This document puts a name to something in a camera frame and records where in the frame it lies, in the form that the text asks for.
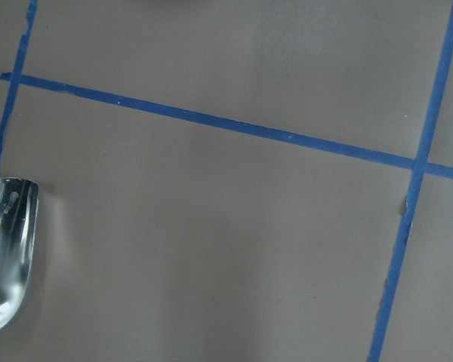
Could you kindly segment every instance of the blue line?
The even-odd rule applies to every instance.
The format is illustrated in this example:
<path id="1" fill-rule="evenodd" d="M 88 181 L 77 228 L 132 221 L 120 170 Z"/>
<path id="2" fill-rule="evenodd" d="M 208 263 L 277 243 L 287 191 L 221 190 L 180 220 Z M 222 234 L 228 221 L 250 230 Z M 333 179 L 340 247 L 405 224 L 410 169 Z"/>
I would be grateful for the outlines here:
<path id="1" fill-rule="evenodd" d="M 431 164 L 426 166 L 426 173 L 431 173 L 435 176 L 446 177 L 453 179 L 453 167 L 443 166 L 442 164 Z"/>
<path id="2" fill-rule="evenodd" d="M 436 129 L 439 110 L 445 92 L 446 80 L 453 57 L 453 5 L 448 20 L 448 26 L 443 41 L 441 55 L 439 57 L 438 69 L 436 70 L 435 81 L 431 91 L 430 104 L 424 122 L 423 133 L 421 134 L 418 153 L 414 160 L 411 181 L 408 187 L 406 213 L 399 223 L 398 235 L 394 246 L 393 257 L 387 275 L 387 282 L 384 288 L 383 299 L 377 315 L 376 327 L 369 351 L 369 362 L 378 362 L 383 349 L 384 338 L 393 307 L 394 296 L 401 273 L 402 262 L 405 256 L 406 244 L 408 243 L 411 224 L 413 223 L 416 205 L 418 203 L 424 173 L 427 169 L 428 156 L 430 155 L 431 143 Z"/>
<path id="3" fill-rule="evenodd" d="M 30 34 L 32 32 L 33 21 L 35 19 L 35 13 L 37 12 L 37 0 L 30 0 L 29 7 L 27 9 L 27 30 L 22 34 L 20 43 L 17 50 L 17 56 L 15 57 L 14 71 L 11 73 L 10 86 L 8 87 L 7 100 L 5 101 L 5 107 L 3 109 L 2 121 L 0 123 L 0 160 L 2 159 L 2 153 L 5 141 L 5 132 L 7 130 L 8 122 L 12 111 L 14 110 L 15 98 L 17 97 L 18 87 L 20 84 L 20 78 L 22 76 L 23 63 L 25 62 L 25 56 L 27 48 L 29 46 Z"/>
<path id="4" fill-rule="evenodd" d="M 10 81 L 11 74 L 2 73 L 0 75 L 0 79 Z M 414 164 L 413 160 L 407 157 L 391 155 L 385 152 L 379 152 L 372 149 L 364 149 L 362 147 L 346 145 L 334 141 L 322 140 L 320 138 L 304 136 L 298 133 L 277 130 L 274 128 L 235 121 L 214 115 L 207 115 L 205 113 L 194 112 L 187 109 L 165 106 L 159 103 L 149 102 L 147 100 L 139 100 L 135 98 L 120 96 L 118 94 L 110 94 L 99 90 L 76 87 L 74 85 L 64 84 L 57 81 L 49 81 L 47 79 L 36 78 L 29 75 L 22 75 L 20 83 L 32 87 L 46 89 L 49 91 L 65 92 L 77 97 L 86 98 L 89 100 L 97 100 L 100 102 L 113 104 L 115 106 L 137 109 L 157 115 L 165 115 L 184 121 L 206 124 L 208 126 L 223 128 L 225 130 L 232 130 L 235 132 L 250 134 L 256 137 L 267 138 L 269 140 L 276 140 L 303 146 L 310 149 L 318 149 L 339 155 L 360 158 L 362 160 L 373 161 L 380 164 L 388 164 L 408 170 L 411 170 Z"/>

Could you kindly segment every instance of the gray floor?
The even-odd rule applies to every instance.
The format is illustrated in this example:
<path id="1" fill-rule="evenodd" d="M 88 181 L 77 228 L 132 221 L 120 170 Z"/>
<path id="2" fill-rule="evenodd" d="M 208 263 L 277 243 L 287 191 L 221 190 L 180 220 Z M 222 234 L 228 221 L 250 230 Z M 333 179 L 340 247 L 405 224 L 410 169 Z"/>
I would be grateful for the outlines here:
<path id="1" fill-rule="evenodd" d="M 26 6 L 0 2 L 0 73 Z M 414 158 L 450 8 L 39 1 L 23 73 Z M 42 193 L 0 362 L 367 360 L 410 170 L 24 85 L 5 145 Z M 453 361 L 451 179 L 425 177 L 381 360 Z"/>

